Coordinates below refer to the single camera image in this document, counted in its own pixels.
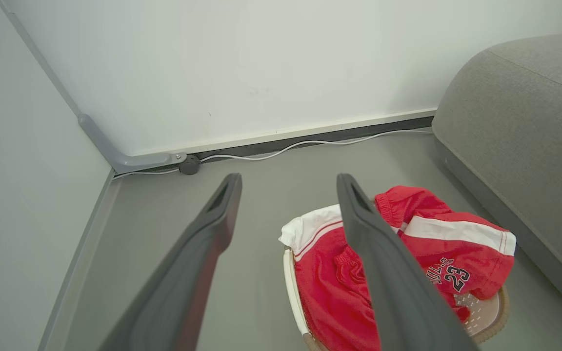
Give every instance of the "metal bracket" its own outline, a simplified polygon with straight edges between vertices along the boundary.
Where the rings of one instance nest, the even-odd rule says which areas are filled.
[[[135,172],[170,164],[179,164],[187,157],[186,153],[128,156],[116,149],[114,144],[110,142],[94,120],[87,114],[80,114],[78,116],[78,123],[80,123],[80,127],[82,127],[90,140],[92,140],[94,146],[97,147],[107,162],[114,168],[116,174]]]

